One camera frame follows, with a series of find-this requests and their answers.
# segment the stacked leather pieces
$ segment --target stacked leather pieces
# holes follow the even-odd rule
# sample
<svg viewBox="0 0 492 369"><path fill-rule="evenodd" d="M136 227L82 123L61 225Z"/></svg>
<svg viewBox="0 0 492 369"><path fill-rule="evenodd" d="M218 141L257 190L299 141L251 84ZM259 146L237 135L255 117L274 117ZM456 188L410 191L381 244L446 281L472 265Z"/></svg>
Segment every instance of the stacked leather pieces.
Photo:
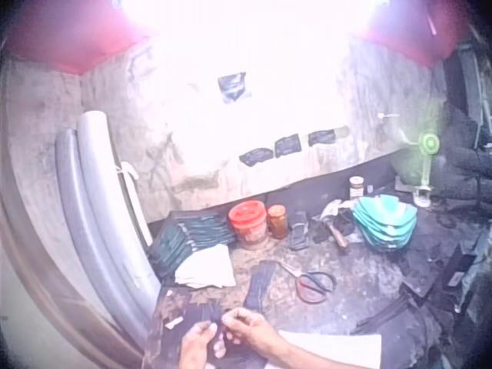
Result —
<svg viewBox="0 0 492 369"><path fill-rule="evenodd" d="M169 216L177 221L198 249L230 244L237 240L227 213L220 214L212 210L172 211Z"/></svg>
<svg viewBox="0 0 492 369"><path fill-rule="evenodd" d="M179 265L197 250L181 226L172 217L166 218L148 252L154 272L161 281L170 279Z"/></svg>
<svg viewBox="0 0 492 369"><path fill-rule="evenodd" d="M172 211L152 243L148 258L161 282L169 284L179 265L194 251L236 242L227 214Z"/></svg>

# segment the white cloth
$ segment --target white cloth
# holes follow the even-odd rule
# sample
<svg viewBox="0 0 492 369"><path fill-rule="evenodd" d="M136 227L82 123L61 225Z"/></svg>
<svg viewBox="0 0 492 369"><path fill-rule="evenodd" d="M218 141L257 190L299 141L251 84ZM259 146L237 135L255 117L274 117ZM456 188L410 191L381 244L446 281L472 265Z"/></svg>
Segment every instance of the white cloth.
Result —
<svg viewBox="0 0 492 369"><path fill-rule="evenodd" d="M325 334L278 332L291 344L344 364L379 369L381 366L381 336L330 336ZM280 369L268 363L265 369Z"/></svg>
<svg viewBox="0 0 492 369"><path fill-rule="evenodd" d="M222 288L236 285L229 249L225 244L194 252L179 266L175 277L176 283L191 288Z"/></svg>

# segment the orange jar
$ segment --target orange jar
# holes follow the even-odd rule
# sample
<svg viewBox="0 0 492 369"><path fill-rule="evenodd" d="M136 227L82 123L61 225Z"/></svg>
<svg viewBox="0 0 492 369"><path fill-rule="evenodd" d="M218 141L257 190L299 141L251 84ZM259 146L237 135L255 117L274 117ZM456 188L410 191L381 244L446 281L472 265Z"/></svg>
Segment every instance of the orange jar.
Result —
<svg viewBox="0 0 492 369"><path fill-rule="evenodd" d="M287 215L285 206L273 205L268 209L268 223L270 225L271 236L281 240L286 238L289 230L287 226Z"/></svg>

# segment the small jar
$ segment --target small jar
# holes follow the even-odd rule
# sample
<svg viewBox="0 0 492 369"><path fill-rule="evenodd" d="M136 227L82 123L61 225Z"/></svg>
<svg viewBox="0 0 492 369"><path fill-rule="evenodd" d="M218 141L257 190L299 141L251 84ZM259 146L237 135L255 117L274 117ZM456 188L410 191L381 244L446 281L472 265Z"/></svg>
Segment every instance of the small jar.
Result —
<svg viewBox="0 0 492 369"><path fill-rule="evenodd" d="M281 240L288 235L287 215L285 206L273 205L268 209L268 223L273 238Z"/></svg>
<svg viewBox="0 0 492 369"><path fill-rule="evenodd" d="M350 198L354 200L355 198L361 198L364 196L364 179L362 177L351 177L350 179L351 189Z"/></svg>

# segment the finger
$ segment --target finger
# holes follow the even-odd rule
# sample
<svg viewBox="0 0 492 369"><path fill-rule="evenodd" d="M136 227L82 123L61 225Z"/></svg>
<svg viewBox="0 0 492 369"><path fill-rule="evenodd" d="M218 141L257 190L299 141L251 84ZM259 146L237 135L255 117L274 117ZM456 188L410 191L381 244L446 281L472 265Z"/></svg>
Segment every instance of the finger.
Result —
<svg viewBox="0 0 492 369"><path fill-rule="evenodd" d="M238 319L239 321L243 321L247 325L252 325L258 319L263 318L262 315L255 313L254 311L248 310L244 307L237 307L235 309L232 309L224 316L233 317L235 319Z"/></svg>
<svg viewBox="0 0 492 369"><path fill-rule="evenodd" d="M188 333L201 335L207 329L209 329L210 326L211 326L211 322L210 321L201 321L199 323L195 323L194 326L191 327L191 329L190 329L190 331Z"/></svg>
<svg viewBox="0 0 492 369"><path fill-rule="evenodd" d="M215 337L215 334L217 333L217 325L216 323L212 323L208 326L208 328L201 333L201 337L206 341L207 343L212 341L212 338Z"/></svg>
<svg viewBox="0 0 492 369"><path fill-rule="evenodd" d="M231 310L222 317L222 323L234 334L245 334L249 328L242 314L238 309Z"/></svg>
<svg viewBox="0 0 492 369"><path fill-rule="evenodd" d="M215 357L220 359L225 355L224 336L221 334L219 341L214 345Z"/></svg>

